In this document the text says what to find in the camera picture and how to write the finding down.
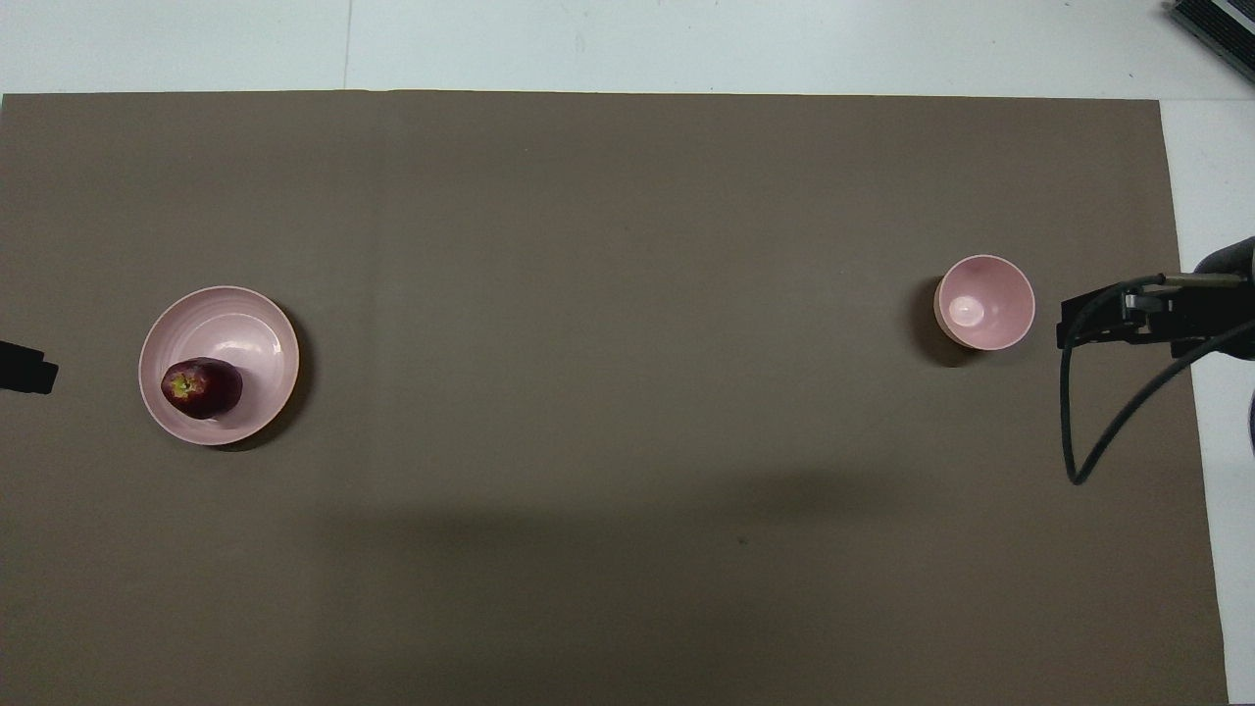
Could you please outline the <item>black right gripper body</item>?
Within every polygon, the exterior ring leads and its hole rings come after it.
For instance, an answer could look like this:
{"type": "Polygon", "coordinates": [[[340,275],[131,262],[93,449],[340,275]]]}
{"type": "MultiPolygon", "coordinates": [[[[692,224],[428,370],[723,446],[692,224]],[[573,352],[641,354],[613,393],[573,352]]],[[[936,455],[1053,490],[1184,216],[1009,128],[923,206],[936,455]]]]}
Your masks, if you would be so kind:
{"type": "Polygon", "coordinates": [[[1135,344],[1168,344],[1175,357],[1252,321],[1254,290],[1239,287],[1140,287],[1124,293],[1135,344]]]}

